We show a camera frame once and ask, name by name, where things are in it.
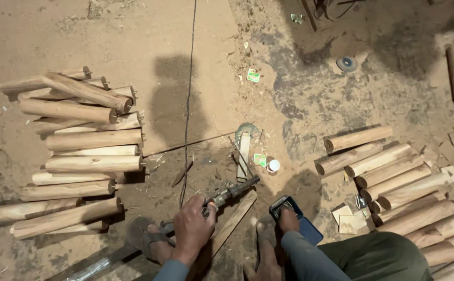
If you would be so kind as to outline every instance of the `grey sleeve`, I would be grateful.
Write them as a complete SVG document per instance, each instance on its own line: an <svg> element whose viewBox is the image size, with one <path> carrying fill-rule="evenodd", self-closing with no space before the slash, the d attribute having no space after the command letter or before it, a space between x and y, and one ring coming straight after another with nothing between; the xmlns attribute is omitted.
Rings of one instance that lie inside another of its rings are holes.
<svg viewBox="0 0 454 281"><path fill-rule="evenodd" d="M153 281L184 281L188 273L189 268L181 261L169 259Z"/></svg>
<svg viewBox="0 0 454 281"><path fill-rule="evenodd" d="M281 244L291 260L299 281L350 281L350 278L333 261L316 246L312 246L300 233L287 232L282 237Z"/></svg>

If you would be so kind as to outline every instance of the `concrete floor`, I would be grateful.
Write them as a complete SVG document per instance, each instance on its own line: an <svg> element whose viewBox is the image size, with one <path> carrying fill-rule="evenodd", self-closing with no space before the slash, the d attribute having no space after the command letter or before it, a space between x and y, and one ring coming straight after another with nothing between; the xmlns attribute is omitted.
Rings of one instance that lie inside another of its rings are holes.
<svg viewBox="0 0 454 281"><path fill-rule="evenodd" d="M107 3L118 10L118 18L86 19L81 13L86 12L87 3L78 1L69 5L55 0L0 3L0 23L4 22L0 24L0 81L83 61L112 77L111 83L136 84L139 94L158 86L152 84L155 77L146 76L149 72L141 61L130 61L129 53L141 60L153 59L153 41L140 38L141 33L156 33L159 27L156 22L150 25L149 17L178 23L184 19L189 24L190 16L153 1L112 2ZM207 3L197 1L198 7ZM261 167L253 167L262 179L258 200L218 252L205 280L242 280L242 264L253 264L256 258L253 222L281 195L297 198L306 217L324 234L323 243L351 237L338 233L331 210L343 202L355 206L357 190L341 173L325 178L317 175L314 161L326 155L323 137L368 125L390 125L394 136L387 143L408 142L417 150L426 145L444 155L437 166L454 165L454 149L442 151L445 146L439 147L448 141L447 133L454 131L445 58L447 45L454 42L454 0L434 6L407 0L360 2L335 22L316 21L317 31L299 0L229 0L229 4L237 24L231 39L235 50L229 55L217 52L222 57L210 60L211 64L217 61L224 72L210 75L225 82L221 88L231 95L226 97L225 107L236 113L236 122L251 122L264 130L264 138L252 145L251 152L275 157L282 169L270 176ZM292 22L291 14L305 15L304 22ZM167 31L170 35L165 40L173 42L173 48L180 43L190 46L190 42L173 41L180 33ZM212 44L224 42L209 37ZM118 48L120 42L133 39L150 42L145 48ZM195 58L204 55L196 53ZM355 56L359 63L355 72L345 74L336 67L336 58L343 55ZM259 83L246 81L248 68L261 74ZM25 125L27 120L0 93L0 202L17 199L19 188L30 182L30 175L48 158L42 141ZM235 181L236 167L226 137L191 145L189 151L189 157L194 154L194 166L186 197ZM121 246L129 219L138 215L155 221L171 217L177 211L180 185L173 189L169 185L183 166L183 158L183 149L148 157L146 181L117 191L128 208L126 220L114 221L106 234L16 240L8 227L0 227L0 271L6 268L0 272L0 280L62 280L69 271ZM450 198L454 199L454 185L451 187ZM234 209L235 205L225 208L218 217L219 227ZM99 279L126 281L142 276L142 280L150 280L158 270L158 265L140 256L112 267Z"/></svg>

